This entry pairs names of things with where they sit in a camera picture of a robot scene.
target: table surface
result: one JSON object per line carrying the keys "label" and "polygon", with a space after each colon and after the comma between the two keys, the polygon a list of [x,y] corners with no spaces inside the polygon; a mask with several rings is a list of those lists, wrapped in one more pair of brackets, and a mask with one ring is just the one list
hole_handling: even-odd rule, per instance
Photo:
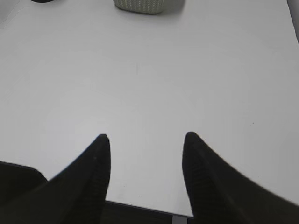
{"label": "table surface", "polygon": [[106,133],[107,200],[192,216],[181,160],[195,131],[299,203],[299,48],[286,1],[178,0],[156,16],[112,0],[0,4],[0,160],[52,178]]}

